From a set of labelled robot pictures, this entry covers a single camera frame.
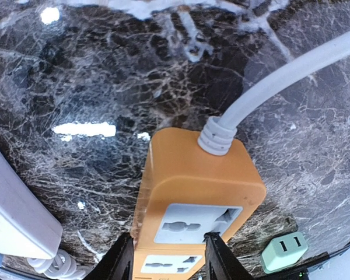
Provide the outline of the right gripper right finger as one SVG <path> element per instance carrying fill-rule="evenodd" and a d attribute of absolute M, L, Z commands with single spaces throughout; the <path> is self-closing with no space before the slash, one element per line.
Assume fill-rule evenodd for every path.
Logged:
<path fill-rule="evenodd" d="M 253 280 L 218 233 L 204 234 L 206 279 Z"/>

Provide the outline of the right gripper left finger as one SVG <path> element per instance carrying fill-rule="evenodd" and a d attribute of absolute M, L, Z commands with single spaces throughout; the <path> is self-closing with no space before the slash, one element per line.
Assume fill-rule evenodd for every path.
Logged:
<path fill-rule="evenodd" d="M 123 233 L 83 280 L 131 280 L 133 266 L 133 238 Z"/>

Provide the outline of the green plug adapter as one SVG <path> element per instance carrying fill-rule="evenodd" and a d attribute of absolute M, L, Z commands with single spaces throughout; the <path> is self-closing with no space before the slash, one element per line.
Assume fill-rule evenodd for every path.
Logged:
<path fill-rule="evenodd" d="M 301 232 L 273 238 L 261 253 L 263 270 L 271 274 L 288 268 L 298 262 L 307 250 L 308 244 Z"/>

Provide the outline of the orange power strip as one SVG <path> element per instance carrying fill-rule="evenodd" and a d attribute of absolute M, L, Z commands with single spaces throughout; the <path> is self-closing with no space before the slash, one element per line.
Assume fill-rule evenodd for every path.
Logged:
<path fill-rule="evenodd" d="M 165 128 L 150 140 L 131 231 L 134 279 L 191 278 L 205 264 L 205 234 L 228 241 L 266 196 L 242 142 L 214 156 L 198 136 Z"/>

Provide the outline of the white multicolour power strip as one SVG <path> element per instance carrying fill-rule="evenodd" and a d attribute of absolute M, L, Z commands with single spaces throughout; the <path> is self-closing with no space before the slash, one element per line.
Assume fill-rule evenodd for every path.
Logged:
<path fill-rule="evenodd" d="M 50 260 L 62 226 L 34 196 L 0 152 L 0 253 Z"/>

